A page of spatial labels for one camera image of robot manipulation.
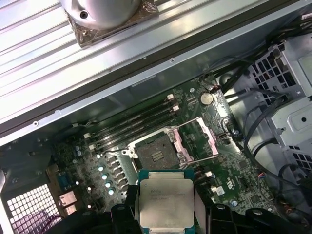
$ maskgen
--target screw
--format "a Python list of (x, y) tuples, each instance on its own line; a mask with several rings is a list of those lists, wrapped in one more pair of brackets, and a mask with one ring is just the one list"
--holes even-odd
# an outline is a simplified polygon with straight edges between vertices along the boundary
[(82, 11), (82, 12), (80, 13), (80, 18), (86, 19), (87, 17), (88, 17), (88, 13), (87, 13), (86, 11)]
[(225, 209), (225, 206), (224, 205), (221, 205), (221, 204), (218, 204), (216, 206), (219, 210), (224, 210)]
[(234, 134), (234, 135), (238, 135), (238, 134), (239, 134), (239, 131), (238, 131), (237, 129), (234, 129), (234, 130), (233, 130), (233, 134)]
[(260, 210), (253, 210), (253, 213), (255, 215), (262, 215), (262, 212)]

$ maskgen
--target black cable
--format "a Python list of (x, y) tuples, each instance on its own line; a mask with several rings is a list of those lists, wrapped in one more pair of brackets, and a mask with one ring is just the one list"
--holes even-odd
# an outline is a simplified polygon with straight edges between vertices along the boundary
[(60, 216), (60, 215), (56, 215), (56, 216), (52, 216), (50, 217), (50, 220), (43, 226), (43, 228), (40, 231), (40, 234), (43, 234), (45, 232), (45, 230), (47, 229), (47, 227), (55, 220), (55, 219), (64, 219), (64, 217)]
[(234, 98), (236, 96), (239, 96), (239, 95), (242, 95), (242, 94), (245, 94), (245, 93), (247, 93), (247, 89), (243, 89), (243, 90), (238, 91), (238, 92), (236, 92), (234, 94), (226, 95), (226, 96), (224, 96), (224, 98), (225, 99)]
[[(246, 60), (255, 62), (262, 56), (264, 56), (267, 53), (268, 48), (273, 44), (280, 44), (286, 38), (308, 34), (311, 31), (312, 31), (311, 19), (296, 20), (290, 23), (289, 26), (282, 27), (268, 34), (266, 37), (266, 44), (264, 46), (261, 46), (259, 50), (257, 50), (254, 54), (247, 57)], [(221, 89), (222, 92), (225, 94), (227, 91), (229, 91), (238, 81), (238, 79), (248, 70), (249, 67), (250, 63), (245, 63), (244, 65), (238, 67), (238, 70), (223, 85)]]
[(253, 152), (253, 156), (256, 157), (256, 155), (259, 153), (259, 151), (265, 147), (266, 145), (269, 144), (278, 144), (277, 140), (275, 138), (271, 138), (267, 141), (264, 141), (263, 143), (261, 143)]
[(252, 126), (250, 127), (250, 130), (247, 133), (245, 142), (244, 142), (244, 153), (247, 156), (247, 158), (249, 158), (249, 160), (255, 164), (258, 168), (260, 168), (265, 174), (267, 174), (268, 176), (273, 177), (274, 179), (277, 179), (279, 181), (282, 181), (284, 183), (287, 183), (289, 185), (291, 185), (294, 188), (299, 189), (300, 187), (288, 180), (285, 180), (283, 178), (278, 177), (277, 175), (275, 175), (274, 173), (272, 173), (271, 171), (269, 171), (268, 169), (266, 169), (264, 166), (262, 166), (253, 156), (253, 154), (250, 152), (249, 148), (248, 148), (248, 143), (250, 141), (250, 138), (252, 137), (252, 135), (254, 134), (256, 128), (258, 127), (258, 125), (260, 124), (260, 122), (262, 120), (264, 120), (264, 118), (268, 115), (270, 115), (271, 113), (273, 113), (276, 108), (278, 108), (280, 105), (282, 105), (284, 103), (282, 98), (278, 98), (276, 99), (276, 101), (274, 101), (258, 118), (257, 120), (252, 124)]
[(243, 121), (243, 133), (244, 133), (244, 134), (246, 133), (247, 120), (248, 120), (249, 115), (250, 115), (252, 112), (256, 111), (257, 109), (260, 109), (260, 107), (261, 107), (260, 105), (255, 106), (255, 107), (253, 107), (249, 112), (247, 112), (247, 114), (246, 114), (246, 116), (245, 116), (245, 118), (244, 118), (244, 121)]
[[(293, 163), (289, 163), (289, 164), (285, 164), (284, 166), (281, 167), (281, 169), (279, 169), (279, 172), (278, 172), (278, 176), (280, 178), (283, 178), (283, 175), (284, 175), (284, 172), (285, 170), (290, 167), (291, 170), (296, 170), (296, 169), (301, 169), (306, 175), (309, 174), (309, 172), (307, 170), (305, 170), (304, 168), (300, 167), (299, 165), (297, 164), (293, 164)], [(278, 189), (278, 192), (281, 193), (283, 191), (283, 183), (280, 181), (279, 182), (279, 189)]]
[(273, 97), (280, 97), (282, 94), (281, 93), (278, 93), (278, 92), (273, 92), (273, 91), (270, 91), (270, 90), (264, 90), (264, 89), (258, 89), (258, 88), (250, 88), (251, 91), (256, 91), (256, 92), (259, 92), (259, 93), (262, 93), (262, 94), (266, 94), (266, 95), (269, 95), (269, 96), (273, 96)]
[(279, 96), (282, 95), (281, 93), (273, 92), (273, 91), (270, 91), (270, 90), (264, 90), (264, 89), (258, 89), (258, 88), (249, 88), (249, 89), (243, 89), (243, 90), (238, 91), (238, 92), (236, 92), (234, 94), (226, 95), (226, 96), (224, 96), (224, 98), (225, 99), (234, 98), (236, 96), (239, 96), (239, 95), (247, 93), (248, 90), (259, 92), (259, 93), (266, 94), (266, 95), (273, 96), (273, 97), (279, 97)]

